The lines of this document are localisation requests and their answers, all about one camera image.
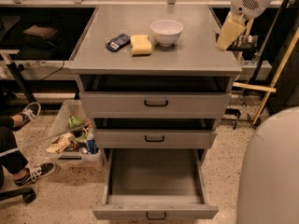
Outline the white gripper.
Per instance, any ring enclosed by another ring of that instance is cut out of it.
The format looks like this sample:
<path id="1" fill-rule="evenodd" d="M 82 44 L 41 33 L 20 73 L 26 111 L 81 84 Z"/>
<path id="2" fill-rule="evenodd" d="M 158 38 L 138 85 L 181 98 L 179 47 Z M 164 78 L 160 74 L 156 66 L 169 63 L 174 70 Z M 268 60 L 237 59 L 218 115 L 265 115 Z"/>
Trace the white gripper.
<path id="1" fill-rule="evenodd" d="M 246 20 L 259 17 L 273 0 L 231 0 L 231 11 L 228 13 L 221 33 L 217 38 L 216 48 L 225 51 L 245 31 Z"/>

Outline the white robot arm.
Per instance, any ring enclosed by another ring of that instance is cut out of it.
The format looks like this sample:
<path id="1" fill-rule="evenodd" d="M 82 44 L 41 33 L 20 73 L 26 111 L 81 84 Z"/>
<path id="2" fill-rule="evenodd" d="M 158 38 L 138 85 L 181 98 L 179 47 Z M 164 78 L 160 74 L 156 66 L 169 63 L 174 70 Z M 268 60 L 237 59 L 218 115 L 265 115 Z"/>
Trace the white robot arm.
<path id="1" fill-rule="evenodd" d="M 231 0 L 216 48 L 225 51 L 272 0 Z M 255 131 L 239 180 L 235 224 L 299 224 L 299 107 L 276 113 Z"/>

